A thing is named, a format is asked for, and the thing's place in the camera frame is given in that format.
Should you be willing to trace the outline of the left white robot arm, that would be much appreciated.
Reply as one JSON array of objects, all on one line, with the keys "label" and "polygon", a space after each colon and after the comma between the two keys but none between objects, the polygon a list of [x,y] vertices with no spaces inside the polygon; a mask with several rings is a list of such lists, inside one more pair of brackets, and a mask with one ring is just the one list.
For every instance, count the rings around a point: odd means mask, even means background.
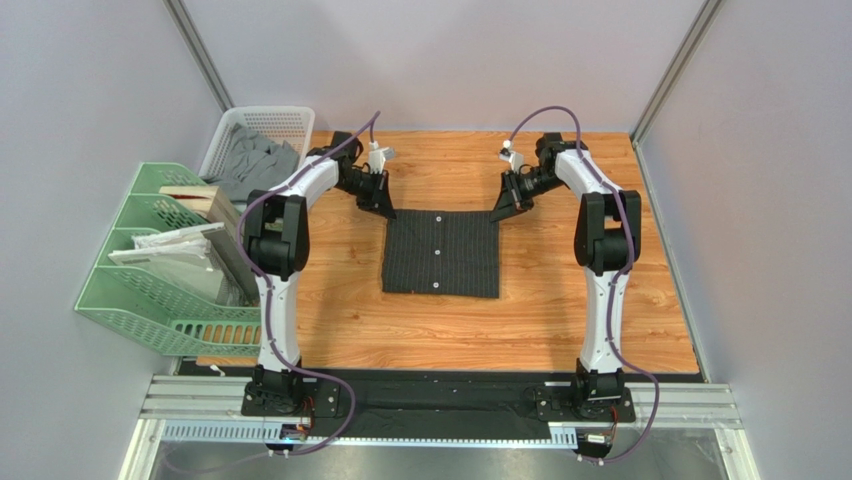
[{"label": "left white robot arm", "polygon": [[352,195],[359,209],[396,216],[388,161],[396,152],[372,139],[336,132],[332,143],[310,151],[303,164],[270,191],[255,190],[240,218],[243,251],[257,278],[261,350],[245,387],[246,416],[296,416],[311,404],[298,344],[298,287],[310,254],[309,211],[331,189]]}]

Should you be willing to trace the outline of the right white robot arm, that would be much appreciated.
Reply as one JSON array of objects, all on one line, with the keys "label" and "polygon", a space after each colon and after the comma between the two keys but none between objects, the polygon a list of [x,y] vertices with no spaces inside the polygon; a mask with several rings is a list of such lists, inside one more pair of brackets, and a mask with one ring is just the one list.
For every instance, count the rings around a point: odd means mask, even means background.
[{"label": "right white robot arm", "polygon": [[536,143],[538,165],[524,166],[512,140],[503,142],[500,160],[509,167],[490,214],[499,222],[532,209],[534,199],[566,186],[578,199],[575,259],[587,287],[585,338],[566,401],[573,415],[597,419],[626,396],[621,327],[629,275],[640,255],[642,200],[624,190],[592,160],[581,141],[546,133]]}]

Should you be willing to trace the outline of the dark pinstriped long sleeve shirt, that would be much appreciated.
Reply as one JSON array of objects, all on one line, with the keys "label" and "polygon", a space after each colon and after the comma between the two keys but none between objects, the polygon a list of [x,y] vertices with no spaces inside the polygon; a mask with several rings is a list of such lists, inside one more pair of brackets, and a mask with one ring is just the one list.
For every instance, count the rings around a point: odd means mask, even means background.
[{"label": "dark pinstriped long sleeve shirt", "polygon": [[500,296],[500,230],[487,211],[403,210],[389,220],[385,293]]}]

